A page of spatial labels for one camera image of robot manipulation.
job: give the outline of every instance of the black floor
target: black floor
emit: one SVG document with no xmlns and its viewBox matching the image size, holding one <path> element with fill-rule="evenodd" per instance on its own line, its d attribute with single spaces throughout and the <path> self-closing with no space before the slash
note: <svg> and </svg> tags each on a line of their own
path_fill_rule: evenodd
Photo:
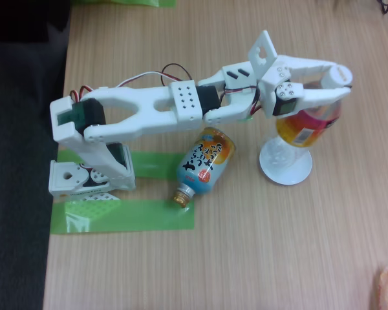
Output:
<svg viewBox="0 0 388 310">
<path fill-rule="evenodd" d="M 42 309 L 67 31 L 48 43 L 0 43 L 0 309 Z"/>
</svg>

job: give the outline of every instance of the bottle cap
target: bottle cap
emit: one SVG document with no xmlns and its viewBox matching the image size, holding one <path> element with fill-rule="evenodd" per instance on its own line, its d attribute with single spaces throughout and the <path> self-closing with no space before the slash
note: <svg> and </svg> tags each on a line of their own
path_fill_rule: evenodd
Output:
<svg viewBox="0 0 388 310">
<path fill-rule="evenodd" d="M 190 201 L 190 197 L 185 193 L 180 190 L 176 190 L 174 193 L 174 202 L 177 202 L 182 208 L 186 208 L 187 204 Z"/>
<path fill-rule="evenodd" d="M 347 86 L 351 82 L 352 72 L 345 66 L 336 65 L 325 73 L 321 85 L 324 89 L 333 89 Z"/>
</svg>

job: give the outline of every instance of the green tape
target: green tape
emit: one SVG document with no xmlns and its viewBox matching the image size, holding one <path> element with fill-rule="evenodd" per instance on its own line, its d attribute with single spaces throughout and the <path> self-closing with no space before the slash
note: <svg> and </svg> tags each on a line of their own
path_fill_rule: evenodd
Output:
<svg viewBox="0 0 388 310">
<path fill-rule="evenodd" d="M 135 176 L 137 178 L 177 179 L 177 167 L 183 153 L 131 152 Z M 60 150 L 58 162 L 83 163 L 83 160 L 71 150 Z"/>
<path fill-rule="evenodd" d="M 74 5 L 91 3 L 119 3 L 121 5 L 149 5 L 156 7 L 174 7 L 177 0 L 73 0 Z"/>
<path fill-rule="evenodd" d="M 183 154 L 132 152 L 135 175 L 175 180 Z M 71 150 L 60 150 L 58 162 L 83 160 Z M 51 234 L 107 233 L 193 229 L 194 203 L 181 209 L 171 200 L 105 200 L 55 203 Z"/>
<path fill-rule="evenodd" d="M 70 201 L 53 205 L 50 233 L 194 229 L 194 214 L 166 200 Z"/>
</svg>

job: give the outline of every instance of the table surface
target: table surface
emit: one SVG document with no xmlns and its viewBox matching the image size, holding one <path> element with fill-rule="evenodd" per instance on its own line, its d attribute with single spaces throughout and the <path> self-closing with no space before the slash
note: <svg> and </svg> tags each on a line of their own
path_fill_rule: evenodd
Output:
<svg viewBox="0 0 388 310">
<path fill-rule="evenodd" d="M 388 14 L 375 1 L 75 6 L 65 94 L 170 62 L 198 81 L 246 61 L 264 29 L 279 54 L 335 61 L 354 74 L 341 119 L 311 150 L 308 179 L 282 187 L 261 174 L 257 155 L 271 125 L 263 113 L 221 126 L 237 152 L 213 192 L 195 199 L 195 229 L 52 235 L 45 309 L 376 309 L 388 264 Z M 106 115 L 118 122 L 128 114 Z M 198 133 L 127 144 L 186 152 Z M 116 194 L 166 199 L 175 186 L 138 180 L 134 192 Z"/>
</svg>

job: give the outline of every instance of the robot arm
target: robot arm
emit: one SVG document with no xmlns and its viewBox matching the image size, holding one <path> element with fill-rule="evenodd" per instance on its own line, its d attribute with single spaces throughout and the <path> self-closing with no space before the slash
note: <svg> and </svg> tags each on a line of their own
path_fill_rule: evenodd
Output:
<svg viewBox="0 0 388 310">
<path fill-rule="evenodd" d="M 259 56 L 262 49 L 265 58 Z M 345 86 L 352 81 L 352 75 L 346 67 L 329 61 L 278 56 L 267 31 L 259 36 L 248 57 L 249 61 L 222 67 L 198 85 L 194 81 L 177 81 L 155 88 L 102 87 L 82 97 L 79 103 L 74 104 L 70 97 L 52 102 L 54 139 L 91 167 L 52 161 L 49 191 L 58 197 L 134 189 L 131 154 L 121 141 L 143 134 L 197 129 L 203 120 L 213 125 L 245 119 L 254 110 L 257 89 L 267 118 L 327 105 L 350 92 Z M 322 89 L 304 89 L 302 84 L 290 81 L 319 72 L 325 72 Z M 228 105 L 221 107 L 218 91 L 225 93 Z M 84 112 L 88 106 L 96 110 Z M 125 108 L 134 115 L 106 125 L 103 107 Z M 86 121 L 88 115 L 100 114 L 102 121 Z"/>
</svg>

